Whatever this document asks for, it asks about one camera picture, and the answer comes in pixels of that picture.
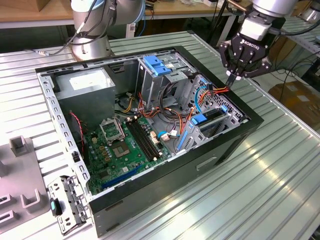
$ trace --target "blue cable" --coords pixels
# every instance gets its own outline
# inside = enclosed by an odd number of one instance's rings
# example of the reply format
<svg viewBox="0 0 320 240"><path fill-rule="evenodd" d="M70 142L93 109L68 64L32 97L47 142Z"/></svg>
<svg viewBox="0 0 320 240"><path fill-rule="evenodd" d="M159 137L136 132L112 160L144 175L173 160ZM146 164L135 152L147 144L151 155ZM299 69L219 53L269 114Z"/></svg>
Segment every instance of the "blue cable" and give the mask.
<svg viewBox="0 0 320 240"><path fill-rule="evenodd" d="M166 134L167 132L166 131L161 131L158 133L158 138L160 138L163 134Z"/></svg>
<svg viewBox="0 0 320 240"><path fill-rule="evenodd" d="M198 110L199 113L201 113L201 109L200 109L200 107L199 107L199 105L198 105L198 93L199 93L199 91L200 91L201 89L206 89L206 88L207 88L207 87L205 87L205 86L199 87L199 88L197 89L197 91L195 92L195 95L194 95L194 104L195 104L195 107L196 107L196 109Z"/></svg>
<svg viewBox="0 0 320 240"><path fill-rule="evenodd" d="M141 34L144 32L145 27L146 27L146 16L144 15L143 28L142 28L142 31L140 32L140 34L138 35L138 37L140 37L140 36L141 36Z"/></svg>

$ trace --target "yellow wire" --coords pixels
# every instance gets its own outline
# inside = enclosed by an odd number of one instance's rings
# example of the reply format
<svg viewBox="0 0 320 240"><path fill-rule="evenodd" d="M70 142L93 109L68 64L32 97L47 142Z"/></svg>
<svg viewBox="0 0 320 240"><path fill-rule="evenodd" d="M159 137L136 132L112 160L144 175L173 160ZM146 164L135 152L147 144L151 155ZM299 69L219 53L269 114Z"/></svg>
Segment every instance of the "yellow wire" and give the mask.
<svg viewBox="0 0 320 240"><path fill-rule="evenodd" d="M124 110L123 111L123 113L127 113L127 112L129 112L130 111L130 109L131 109L131 105L132 105L132 100L133 100L133 98L132 97L130 97L130 102L129 102L129 106L127 107L127 109L126 110Z"/></svg>

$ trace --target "motherboard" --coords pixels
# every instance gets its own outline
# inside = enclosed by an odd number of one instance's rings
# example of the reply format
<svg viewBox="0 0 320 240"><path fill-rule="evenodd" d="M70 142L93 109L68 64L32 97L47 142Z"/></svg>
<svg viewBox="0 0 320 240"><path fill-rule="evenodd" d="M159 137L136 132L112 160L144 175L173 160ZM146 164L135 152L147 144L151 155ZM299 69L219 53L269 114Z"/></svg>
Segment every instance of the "motherboard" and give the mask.
<svg viewBox="0 0 320 240"><path fill-rule="evenodd" d="M93 195L171 157L166 147L153 142L152 132L144 117L123 122L115 118L84 135Z"/></svg>

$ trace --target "table leg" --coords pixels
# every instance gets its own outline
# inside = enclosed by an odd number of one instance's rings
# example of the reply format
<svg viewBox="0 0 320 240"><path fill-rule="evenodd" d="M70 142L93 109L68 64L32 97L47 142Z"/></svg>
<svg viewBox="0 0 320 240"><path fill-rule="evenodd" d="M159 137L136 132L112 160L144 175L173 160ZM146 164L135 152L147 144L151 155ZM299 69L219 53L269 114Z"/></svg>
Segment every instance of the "table leg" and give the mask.
<svg viewBox="0 0 320 240"><path fill-rule="evenodd" d="M236 17L237 17L236 15L231 15L228 17L228 20L226 21L226 24L224 26L224 29L223 29L221 35L220 35L220 38L218 40L217 45L226 40L226 38L230 32L230 29L236 20Z"/></svg>
<svg viewBox="0 0 320 240"><path fill-rule="evenodd" d="M126 31L125 31L125 38L134 38L135 37L135 31L136 31L136 24L130 23L126 25Z"/></svg>

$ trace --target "aluminum table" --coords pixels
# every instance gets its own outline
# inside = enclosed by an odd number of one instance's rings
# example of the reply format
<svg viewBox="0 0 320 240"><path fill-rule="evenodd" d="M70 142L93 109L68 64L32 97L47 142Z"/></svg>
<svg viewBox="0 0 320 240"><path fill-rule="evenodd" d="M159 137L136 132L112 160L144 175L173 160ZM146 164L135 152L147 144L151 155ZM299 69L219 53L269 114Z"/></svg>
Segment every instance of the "aluminum table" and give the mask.
<svg viewBox="0 0 320 240"><path fill-rule="evenodd" d="M305 30L312 25L313 23L306 22L297 16L290 16L286 18L286 22L283 25L282 30L286 32L297 32ZM320 26L307 33L296 36L287 36L287 38L296 42L312 54L319 53L317 56L320 57L320 44L316 42L317 36L320 36Z"/></svg>
<svg viewBox="0 0 320 240"><path fill-rule="evenodd" d="M195 34L178 32L111 41L116 54L182 45L226 81L219 54ZM68 49L42 57L0 54L0 144L32 138L47 185L68 174L34 68L73 62ZM224 163L100 239L308 239L320 224L320 136L250 79L232 90L263 119ZM62 239L47 212L0 239ZM67 239L96 239L90 221Z"/></svg>

